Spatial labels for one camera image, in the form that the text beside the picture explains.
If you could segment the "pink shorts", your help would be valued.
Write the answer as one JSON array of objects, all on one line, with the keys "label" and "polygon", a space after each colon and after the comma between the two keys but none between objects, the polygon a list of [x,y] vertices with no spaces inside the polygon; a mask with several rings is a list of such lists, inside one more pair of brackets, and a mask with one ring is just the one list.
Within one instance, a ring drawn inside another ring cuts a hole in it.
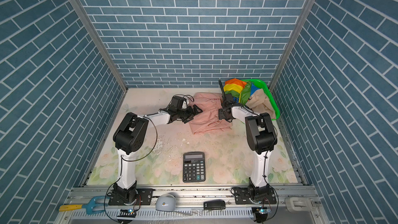
[{"label": "pink shorts", "polygon": [[231,130],[232,124],[220,120],[218,111],[221,109],[221,93],[198,92],[194,96],[194,103],[203,112],[194,116],[189,122],[193,134],[224,132]]}]

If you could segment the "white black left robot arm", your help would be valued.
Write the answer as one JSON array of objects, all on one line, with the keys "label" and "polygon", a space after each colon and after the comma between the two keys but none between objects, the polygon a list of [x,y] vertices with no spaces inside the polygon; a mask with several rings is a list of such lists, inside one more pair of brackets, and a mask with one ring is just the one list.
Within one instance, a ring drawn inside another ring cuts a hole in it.
[{"label": "white black left robot arm", "polygon": [[143,160],[147,155],[137,158],[137,152],[142,147],[149,127],[155,129],[158,138],[157,126],[182,121],[187,123],[203,112],[197,105],[190,105],[193,98],[185,95],[174,95],[165,108],[149,115],[139,116],[127,113],[116,129],[113,141],[118,152],[117,181],[112,186],[112,199],[119,204],[131,205],[138,200],[137,180],[135,177],[135,163]]}]

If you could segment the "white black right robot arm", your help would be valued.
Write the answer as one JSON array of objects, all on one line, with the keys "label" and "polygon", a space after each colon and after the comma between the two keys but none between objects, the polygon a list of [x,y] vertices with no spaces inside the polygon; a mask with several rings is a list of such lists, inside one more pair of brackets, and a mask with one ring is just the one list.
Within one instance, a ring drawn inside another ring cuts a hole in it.
[{"label": "white black right robot arm", "polygon": [[277,134],[268,113],[256,113],[241,103],[236,103],[233,96],[222,93],[220,120],[231,122],[235,119],[245,124],[249,148],[254,152],[254,167],[249,176],[248,192],[254,202],[268,200],[277,202],[277,193],[269,184],[269,157],[277,144]]}]

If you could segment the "green plastic basket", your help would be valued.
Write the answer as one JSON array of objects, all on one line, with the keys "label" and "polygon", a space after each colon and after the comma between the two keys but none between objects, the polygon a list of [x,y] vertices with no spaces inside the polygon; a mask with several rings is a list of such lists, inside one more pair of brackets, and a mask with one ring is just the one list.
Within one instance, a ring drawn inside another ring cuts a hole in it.
[{"label": "green plastic basket", "polygon": [[270,101],[271,106],[273,107],[273,109],[275,111],[275,118],[273,118],[273,120],[277,120],[280,117],[280,110],[279,110],[267,84],[260,79],[243,79],[243,81],[244,82],[252,82],[252,85],[254,85],[257,88],[260,88],[264,91],[264,93],[267,95],[267,97]]}]

